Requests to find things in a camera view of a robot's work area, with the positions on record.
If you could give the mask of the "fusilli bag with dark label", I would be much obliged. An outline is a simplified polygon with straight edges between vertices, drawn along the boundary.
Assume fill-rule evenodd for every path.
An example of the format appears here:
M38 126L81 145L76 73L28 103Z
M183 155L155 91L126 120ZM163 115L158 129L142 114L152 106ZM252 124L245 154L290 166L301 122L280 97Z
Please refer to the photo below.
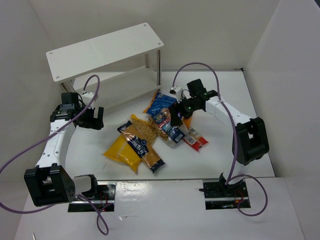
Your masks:
M171 113L167 107L150 116L147 122L155 133L170 147L174 147L189 133L184 123L180 126L171 125Z

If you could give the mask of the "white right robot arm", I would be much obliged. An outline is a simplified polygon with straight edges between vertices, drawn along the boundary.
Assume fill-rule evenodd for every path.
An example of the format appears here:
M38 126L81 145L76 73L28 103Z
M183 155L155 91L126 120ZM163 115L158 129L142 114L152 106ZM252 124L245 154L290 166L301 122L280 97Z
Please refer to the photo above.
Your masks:
M169 107L171 124L181 126L180 117L189 119L195 111L202 110L217 120L232 128L233 160L230 170L223 172L219 177L224 190L230 190L242 181L247 166L261 159L269 150L269 141L265 122L260 117L250 117L221 98L215 90L207 90L200 79L187 84L190 98L184 94L184 89L173 86L170 93L175 95L176 102Z

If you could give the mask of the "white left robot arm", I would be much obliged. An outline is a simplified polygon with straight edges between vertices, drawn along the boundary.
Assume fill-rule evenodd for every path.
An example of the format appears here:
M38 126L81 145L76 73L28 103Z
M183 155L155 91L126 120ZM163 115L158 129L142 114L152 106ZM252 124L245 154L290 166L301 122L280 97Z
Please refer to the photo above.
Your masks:
M61 94L59 104L50 115L50 135L42 156L34 168L27 169L24 181L35 206L70 203L77 195L92 199L98 193L93 174L71 177L65 170L71 138L77 128L101 130L103 107L95 108L94 92Z

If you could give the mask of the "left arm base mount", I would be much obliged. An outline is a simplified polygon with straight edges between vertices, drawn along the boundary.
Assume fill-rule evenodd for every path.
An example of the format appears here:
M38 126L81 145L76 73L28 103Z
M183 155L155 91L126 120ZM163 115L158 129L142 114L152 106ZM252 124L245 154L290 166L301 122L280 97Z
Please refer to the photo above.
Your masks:
M92 204L103 212L115 210L116 182L98 181L97 193L88 197ZM75 199L68 205L68 213L95 212L94 208L85 200Z

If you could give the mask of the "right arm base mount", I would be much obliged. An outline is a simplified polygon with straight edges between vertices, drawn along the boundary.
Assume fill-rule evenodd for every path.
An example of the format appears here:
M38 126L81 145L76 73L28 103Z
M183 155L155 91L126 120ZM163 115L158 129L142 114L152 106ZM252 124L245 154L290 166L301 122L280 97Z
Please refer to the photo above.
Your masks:
M225 192L218 181L204 181L199 189L204 195L206 210L228 210L240 208L251 208L247 185L242 180L235 187Z

